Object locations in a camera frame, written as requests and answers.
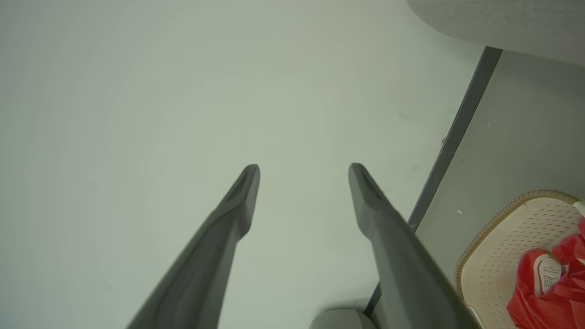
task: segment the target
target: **gray floor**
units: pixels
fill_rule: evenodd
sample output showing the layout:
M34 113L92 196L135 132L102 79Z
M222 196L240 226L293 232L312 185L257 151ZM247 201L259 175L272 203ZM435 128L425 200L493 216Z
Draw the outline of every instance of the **gray floor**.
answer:
M417 236L453 282L459 256L516 196L585 198L585 68L504 52ZM382 305L374 312L389 328Z

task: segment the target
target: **red clothing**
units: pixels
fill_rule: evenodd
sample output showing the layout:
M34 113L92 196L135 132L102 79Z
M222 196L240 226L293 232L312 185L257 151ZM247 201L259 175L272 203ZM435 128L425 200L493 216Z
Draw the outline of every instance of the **red clothing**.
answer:
M520 259L516 288L507 307L518 328L585 329L585 218L578 227L580 234L568 236L552 251L560 264L567 265L562 272L552 269L558 266L560 271L560 265L542 249ZM544 263L552 270L541 268ZM552 279L546 275L555 277L555 273L560 279L551 286Z

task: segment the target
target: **white plastic basket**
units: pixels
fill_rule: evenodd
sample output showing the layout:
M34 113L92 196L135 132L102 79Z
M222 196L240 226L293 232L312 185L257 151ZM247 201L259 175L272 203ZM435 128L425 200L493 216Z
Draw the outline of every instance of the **white plastic basket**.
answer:
M578 232L585 203L563 192L523 194L505 207L467 247L457 262L457 291L485 329L515 328L506 310L516 285L520 257L551 250Z

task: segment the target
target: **perforated basket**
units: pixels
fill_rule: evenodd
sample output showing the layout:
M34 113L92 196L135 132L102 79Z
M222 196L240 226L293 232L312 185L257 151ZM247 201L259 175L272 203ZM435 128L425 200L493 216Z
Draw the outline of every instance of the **perforated basket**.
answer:
M520 257L577 233L585 203L559 191L523 194L494 217L457 262L457 290L485 329L515 328L506 310Z

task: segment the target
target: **gray rounded object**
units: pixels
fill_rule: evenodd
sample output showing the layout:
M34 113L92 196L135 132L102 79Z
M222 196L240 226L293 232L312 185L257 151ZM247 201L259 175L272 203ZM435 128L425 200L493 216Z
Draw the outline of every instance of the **gray rounded object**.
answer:
M315 317L309 329L376 329L376 326L362 312L331 310Z

